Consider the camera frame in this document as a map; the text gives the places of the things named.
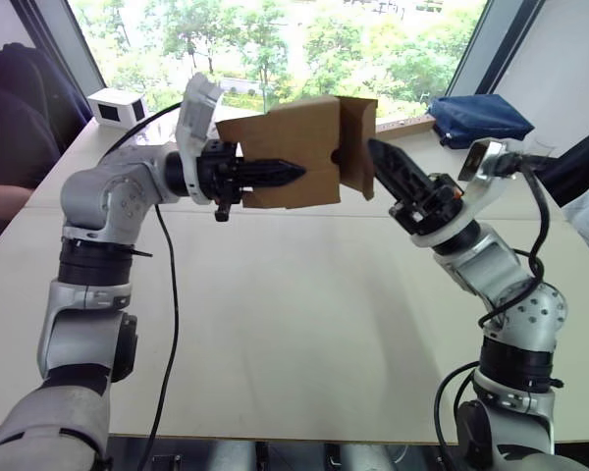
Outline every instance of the brown cardboard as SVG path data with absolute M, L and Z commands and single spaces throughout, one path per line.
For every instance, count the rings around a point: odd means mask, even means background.
M 375 100 L 321 96 L 277 106 L 266 115 L 217 123 L 221 139 L 241 144 L 244 160 L 282 159 L 306 170 L 287 185 L 246 192 L 244 206 L 338 203 L 341 180 L 370 199 L 373 166 L 365 143 L 375 132 L 376 106 Z
M 434 126 L 434 123 L 436 123 L 436 120 L 426 113 L 416 118 L 381 123 L 375 127 L 375 136 L 380 140 L 397 139 L 399 137 L 429 131 Z

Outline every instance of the black cable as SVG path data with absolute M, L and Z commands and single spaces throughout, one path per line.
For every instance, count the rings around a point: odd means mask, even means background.
M 436 438 L 439 441 L 439 450 L 441 452 L 441 457 L 443 458 L 443 464 L 448 471 L 457 471 L 457 468 L 455 467 L 454 459 L 452 458 L 452 453 L 450 452 L 450 447 L 445 441 L 445 438 L 443 437 L 443 430 L 441 429 L 441 398 L 443 397 L 445 388 L 453 378 L 458 376 L 460 373 L 470 370 L 471 368 L 476 368 L 479 364 L 479 361 L 472 361 L 471 363 L 467 363 L 460 368 L 456 368 L 445 377 L 436 390 L 436 396 L 434 397 L 434 429 L 436 430 Z
M 118 150 L 122 144 L 124 144 L 129 139 L 131 139 L 134 135 L 136 135 L 138 132 L 140 132 L 141 130 L 143 130 L 144 128 L 146 128 L 153 121 L 161 118 L 165 114 L 170 113 L 171 111 L 174 111 L 174 110 L 176 110 L 177 108 L 180 108 L 180 107 L 181 107 L 181 102 L 175 103 L 174 105 L 170 105 L 169 107 L 164 108 L 161 111 L 158 111 L 154 115 L 149 116 L 144 121 L 138 123 L 137 125 L 135 125 L 134 127 L 132 127 L 130 130 L 128 130 L 125 135 L 123 135 L 120 139 L 118 139 L 118 141 L 116 141 L 116 143 L 114 145 L 112 145 L 107 152 L 105 152 L 105 155 L 103 155 L 100 160 L 102 161 L 102 159 L 104 159 L 107 155 L 109 155 L 110 153 L 112 153 L 114 150 Z
M 506 312 L 509 309 L 511 309 L 515 304 L 518 304 L 519 302 L 523 301 L 526 297 L 528 297 L 530 294 L 532 294 L 532 292 L 534 292 L 534 290 L 539 285 L 541 285 L 543 283 L 543 276 L 545 273 L 545 269 L 544 269 L 543 263 L 541 262 L 541 260 L 537 256 L 537 254 L 539 253 L 541 246 L 543 245 L 543 243 L 546 241 L 546 238 L 548 237 L 548 229 L 550 227 L 550 209 L 548 208 L 548 202 L 546 200 L 545 195 L 543 194 L 543 190 L 541 189 L 541 186 L 539 185 L 539 181 L 538 181 L 537 177 L 534 175 L 534 172 L 532 171 L 532 169 L 530 169 L 527 165 L 525 165 L 522 162 L 519 166 L 519 171 L 526 178 L 526 182 L 528 183 L 528 186 L 530 187 L 530 190 L 532 191 L 532 195 L 534 196 L 534 199 L 537 202 L 537 206 L 539 207 L 539 214 L 540 214 L 540 218 L 541 218 L 541 226 L 539 229 L 539 235 L 537 235 L 537 238 L 536 238 L 534 244 L 532 245 L 532 249 L 530 250 L 530 252 L 527 255 L 528 265 L 530 267 L 530 271 L 532 272 L 532 275 L 534 276 L 534 278 L 532 279 L 530 284 L 528 286 L 526 286 L 526 288 L 520 294 L 518 294 L 516 297 L 514 297 L 510 301 L 505 302 L 504 304 L 501 304 L 500 306 L 496 307 L 494 310 L 492 310 L 491 312 L 489 312 L 485 316 L 482 316 L 478 320 L 478 326 L 480 326 L 480 328 L 483 328 L 484 325 L 487 322 L 489 322 L 491 319 L 493 319 L 494 317 L 499 316 L 503 312 Z
M 457 418 L 458 409 L 460 408 L 460 402 L 462 401 L 462 395 L 464 394 L 464 390 L 467 389 L 467 386 L 469 386 L 469 383 L 471 383 L 471 380 L 473 380 L 473 372 L 469 373 L 467 377 L 464 380 L 462 380 L 462 383 L 460 383 L 460 387 L 458 388 L 458 391 L 455 394 L 454 418 Z
M 137 465 L 137 471 L 142 471 L 144 466 L 146 465 L 146 461 L 148 461 L 148 457 L 150 456 L 150 452 L 153 449 L 153 444 L 155 442 L 155 436 L 157 435 L 157 429 L 159 428 L 159 421 L 161 420 L 161 414 L 164 409 L 164 402 L 166 401 L 166 389 L 168 388 L 168 380 L 170 380 L 170 373 L 173 369 L 173 364 L 175 363 L 175 355 L 177 354 L 177 343 L 179 342 L 179 296 L 177 293 L 177 271 L 175 269 L 175 250 L 173 247 L 173 242 L 170 239 L 170 234 L 168 234 L 168 229 L 166 228 L 166 224 L 164 223 L 164 219 L 161 217 L 161 212 L 159 211 L 159 205 L 155 205 L 155 213 L 157 213 L 157 219 L 159 220 L 159 225 L 161 226 L 161 230 L 164 233 L 166 238 L 166 242 L 168 243 L 168 251 L 170 252 L 170 274 L 172 277 L 172 286 L 173 286 L 173 306 L 175 311 L 175 320 L 174 320 L 174 332 L 173 332 L 173 344 L 170 349 L 170 357 L 168 358 L 168 365 L 166 366 L 166 372 L 164 373 L 164 379 L 161 383 L 161 391 L 159 393 L 159 400 L 157 402 L 157 411 L 155 412 L 155 418 L 153 420 L 153 425 L 150 429 L 150 435 L 148 436 L 148 441 L 146 442 L 146 447 L 144 448 L 143 455 L 139 464 Z

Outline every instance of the blue bag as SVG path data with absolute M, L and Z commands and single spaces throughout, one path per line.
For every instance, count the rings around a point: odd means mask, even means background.
M 432 101 L 428 113 L 436 118 L 441 145 L 452 149 L 467 149 L 483 137 L 523 140 L 534 130 L 500 95 L 443 96 Z

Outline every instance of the glass window pane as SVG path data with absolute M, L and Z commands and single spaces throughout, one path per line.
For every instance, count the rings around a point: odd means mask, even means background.
M 230 107 L 377 97 L 378 117 L 445 93 L 486 0 L 69 0 L 108 86 L 151 111 L 203 72 Z

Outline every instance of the table surface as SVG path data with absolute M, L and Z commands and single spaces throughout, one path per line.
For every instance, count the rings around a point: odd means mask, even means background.
M 60 251 L 59 189 L 91 167 L 121 131 L 90 123 L 0 238 L 0 422 L 39 385 L 35 364 L 49 281 Z M 426 172 L 457 175 L 464 152 L 430 132 L 396 142 Z M 175 243 L 181 341 L 160 435 L 432 443 L 440 380 L 475 360 L 484 307 L 414 247 L 387 216 L 381 187 L 366 202 L 301 210 L 164 206 Z M 556 205 L 541 257 L 567 298 L 555 376 L 556 437 L 589 441 L 589 250 Z M 523 181 L 483 212 L 515 247 L 529 247 L 537 212 Z M 134 372 L 114 385 L 111 432 L 146 435 L 172 334 L 164 237 L 151 212 L 137 249 L 130 312 L 138 318 Z M 455 437 L 453 394 L 443 404 Z

